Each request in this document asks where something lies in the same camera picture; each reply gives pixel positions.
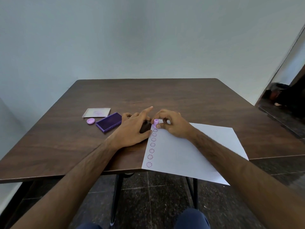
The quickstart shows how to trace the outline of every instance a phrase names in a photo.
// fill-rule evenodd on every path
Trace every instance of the person's left hand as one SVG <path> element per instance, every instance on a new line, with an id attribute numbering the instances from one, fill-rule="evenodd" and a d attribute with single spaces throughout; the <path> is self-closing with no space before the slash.
<path id="1" fill-rule="evenodd" d="M 140 133 L 140 129 L 145 120 L 151 121 L 147 114 L 152 108 L 151 106 L 141 111 L 141 113 L 136 112 L 133 115 L 130 113 L 122 115 L 121 125 L 107 138 L 115 149 L 119 150 L 123 147 L 132 146 L 150 136 L 151 130 Z"/>

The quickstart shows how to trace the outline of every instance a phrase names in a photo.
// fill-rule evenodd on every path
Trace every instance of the person's left arm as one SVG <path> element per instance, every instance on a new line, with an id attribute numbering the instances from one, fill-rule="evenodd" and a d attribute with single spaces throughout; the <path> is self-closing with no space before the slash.
<path id="1" fill-rule="evenodd" d="M 133 115 L 124 113 L 122 124 L 26 212 L 12 229 L 67 228 L 116 151 L 149 137 L 151 130 L 145 133 L 139 131 L 144 120 L 151 120 L 147 116 L 151 109 L 152 107 Z"/>

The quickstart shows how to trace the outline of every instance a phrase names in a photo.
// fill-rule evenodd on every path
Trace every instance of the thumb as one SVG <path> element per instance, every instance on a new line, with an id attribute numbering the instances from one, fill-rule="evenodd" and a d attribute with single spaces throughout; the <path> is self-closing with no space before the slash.
<path id="1" fill-rule="evenodd" d="M 146 132 L 144 132 L 144 133 L 140 133 L 140 139 L 141 139 L 141 141 L 143 141 L 143 140 L 149 138 L 149 136 L 150 136 L 151 133 L 152 133 L 151 130 L 148 130 L 148 131 L 146 131 Z"/>
<path id="2" fill-rule="evenodd" d="M 169 130 L 169 128 L 171 127 L 170 124 L 168 123 L 160 123 L 160 124 L 157 124 L 157 128 L 163 128 L 163 129 L 166 129 L 167 131 Z"/>

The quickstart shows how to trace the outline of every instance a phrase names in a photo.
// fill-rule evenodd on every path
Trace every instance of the table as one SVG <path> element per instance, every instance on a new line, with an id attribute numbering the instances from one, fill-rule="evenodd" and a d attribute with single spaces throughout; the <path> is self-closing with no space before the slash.
<path id="1" fill-rule="evenodd" d="M 232 127 L 249 159 L 305 154 L 305 145 L 218 79 L 78 80 L 0 161 L 0 183 L 63 176 L 105 135 L 82 119 L 87 108 L 110 113 L 154 106 L 189 122 Z M 141 170 L 147 141 L 120 150 L 103 174 Z"/>

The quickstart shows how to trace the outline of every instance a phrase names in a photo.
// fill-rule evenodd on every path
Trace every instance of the table leg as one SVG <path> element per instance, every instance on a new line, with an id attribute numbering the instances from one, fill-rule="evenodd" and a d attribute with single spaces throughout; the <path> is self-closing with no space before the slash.
<path id="1" fill-rule="evenodd" d="M 115 220 L 116 209 L 119 203 L 120 193 L 122 189 L 124 174 L 117 174 L 115 180 L 115 187 L 113 193 L 112 207 L 111 207 L 111 219 L 110 226 L 113 226 Z"/>
<path id="2" fill-rule="evenodd" d="M 192 187 L 189 177 L 185 177 L 185 178 L 189 186 L 194 208 L 198 209 L 198 179 L 193 178 L 193 187 Z"/>

